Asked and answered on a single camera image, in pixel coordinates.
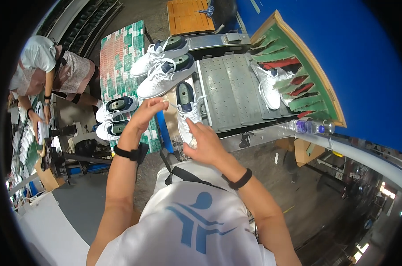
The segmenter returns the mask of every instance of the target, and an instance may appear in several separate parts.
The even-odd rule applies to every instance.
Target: blue logo
[[[195,219],[197,219],[200,223],[203,223],[206,226],[221,226],[224,225],[224,223],[219,223],[218,221],[208,221],[204,217],[202,217],[199,213],[194,211],[193,209],[199,209],[199,210],[206,210],[210,208],[211,204],[213,203],[213,198],[208,192],[201,192],[198,194],[197,200],[194,204],[192,205],[183,205],[180,203],[175,202],[175,204],[179,205],[181,208],[186,210],[188,213],[190,213]],[[177,218],[180,219],[180,221],[183,222],[183,227],[182,227],[182,238],[181,238],[181,243],[187,245],[188,247],[191,247],[191,242],[192,242],[192,231],[194,229],[194,221],[189,218],[188,216],[184,215],[182,212],[177,210],[173,206],[167,206],[167,210],[171,210]],[[218,234],[218,235],[225,235],[232,231],[233,229],[230,229],[225,232],[221,232],[219,229],[205,229],[201,225],[198,224],[197,227],[197,236],[195,240],[195,249],[200,252],[205,254],[206,253],[206,242],[207,242],[207,236],[212,235],[212,234]]]

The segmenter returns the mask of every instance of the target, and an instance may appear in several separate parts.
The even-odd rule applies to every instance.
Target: blue rope
[[[204,13],[207,14],[207,17],[211,18],[214,12],[214,7],[213,6],[208,6],[206,10],[198,10],[199,13]]]

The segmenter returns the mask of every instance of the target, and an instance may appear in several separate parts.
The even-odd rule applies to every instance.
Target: perforated metal plate
[[[248,65],[249,72],[251,74],[251,80],[254,84],[255,93],[257,95],[257,101],[260,106],[261,117],[264,120],[271,120],[271,119],[276,119],[276,118],[281,117],[281,113],[279,112],[279,109],[271,110],[271,109],[267,108],[266,104],[264,103],[264,101],[260,95],[260,91],[258,90],[259,81],[250,65],[250,61],[252,60],[252,57],[250,54],[244,54],[244,57],[247,62],[247,65]]]
[[[299,114],[299,113],[292,112],[289,109],[289,107],[287,107],[282,101],[281,101],[281,106],[279,107],[279,111],[282,116],[294,116],[294,115]]]
[[[202,89],[201,89],[201,84],[200,81],[198,79],[198,74],[194,73],[192,75],[193,80],[194,80],[194,90],[195,90],[195,95],[196,97],[199,98],[200,104],[198,105],[199,110],[201,111],[201,117],[202,117],[202,123],[204,125],[209,125],[208,123],[208,115],[207,115],[207,110],[205,108],[205,104],[207,104],[208,99],[204,99],[204,101],[202,101],[202,99],[200,98],[200,96],[203,95],[202,93]]]
[[[222,57],[232,87],[241,125],[264,122],[244,55]]]
[[[242,125],[223,59],[221,57],[203,59],[200,61],[199,71],[208,94],[213,125],[219,131],[240,128]]]

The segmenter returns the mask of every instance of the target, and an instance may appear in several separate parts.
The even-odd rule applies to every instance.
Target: black wristband
[[[27,116],[28,116],[28,117],[29,117],[28,113],[29,113],[29,111],[31,111],[31,110],[33,110],[33,111],[34,111],[34,109],[33,109],[33,108],[29,108],[29,109],[27,110]]]
[[[229,186],[231,189],[238,190],[242,188],[248,182],[248,180],[251,179],[252,176],[253,172],[251,171],[250,168],[247,168],[247,172],[245,172],[245,174],[241,177],[241,179],[239,179],[236,182],[229,182]]]
[[[125,151],[120,149],[117,145],[114,146],[114,152],[118,156],[129,158],[130,161],[137,161],[138,164],[141,164],[146,154],[149,151],[149,145],[145,143],[139,143],[139,147],[137,150]]]

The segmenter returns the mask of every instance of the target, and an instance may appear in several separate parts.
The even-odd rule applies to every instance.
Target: hand
[[[210,126],[202,123],[194,124],[189,118],[186,119],[190,133],[197,140],[197,148],[192,149],[187,143],[183,143],[183,153],[195,161],[216,166],[228,155],[220,142],[219,137]]]
[[[167,110],[168,107],[169,103],[167,101],[163,102],[161,97],[144,100],[130,119],[123,134],[134,132],[140,137],[148,129],[149,121],[154,115],[159,111]]]
[[[43,112],[44,112],[44,122],[48,124],[50,120],[50,106],[44,106]]]
[[[31,120],[31,124],[33,125],[33,131],[35,135],[35,140],[39,143],[39,135],[37,134],[37,126],[38,122],[43,123],[43,119],[39,117],[34,111],[29,111],[28,113],[29,119]]]

